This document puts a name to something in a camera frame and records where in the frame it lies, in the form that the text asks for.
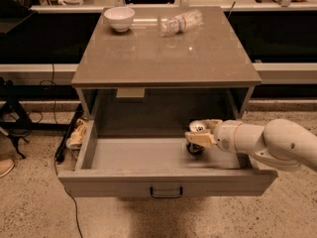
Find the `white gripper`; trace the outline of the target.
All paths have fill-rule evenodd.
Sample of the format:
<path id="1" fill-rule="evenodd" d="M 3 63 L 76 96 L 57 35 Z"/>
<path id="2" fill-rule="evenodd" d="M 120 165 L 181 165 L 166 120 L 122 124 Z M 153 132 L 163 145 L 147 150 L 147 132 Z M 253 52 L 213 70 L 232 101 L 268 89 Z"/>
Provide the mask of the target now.
<path id="1" fill-rule="evenodd" d="M 220 119 L 205 119 L 201 121 L 200 132 L 186 132 L 185 138 L 191 143 L 204 148 L 217 147 L 224 152 L 236 153 L 235 134 L 241 121 Z"/>

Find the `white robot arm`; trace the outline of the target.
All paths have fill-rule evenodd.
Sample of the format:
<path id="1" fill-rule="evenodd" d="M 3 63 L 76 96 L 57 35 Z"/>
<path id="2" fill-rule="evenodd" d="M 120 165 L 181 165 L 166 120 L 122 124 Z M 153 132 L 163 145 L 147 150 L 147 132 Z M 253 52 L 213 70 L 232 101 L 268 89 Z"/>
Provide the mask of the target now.
<path id="1" fill-rule="evenodd" d="M 281 171 L 295 171 L 301 165 L 317 171 L 317 137 L 286 119 L 274 119 L 264 126 L 240 120 L 195 120 L 185 138 L 192 154 L 217 147 L 222 152 L 246 154 Z"/>

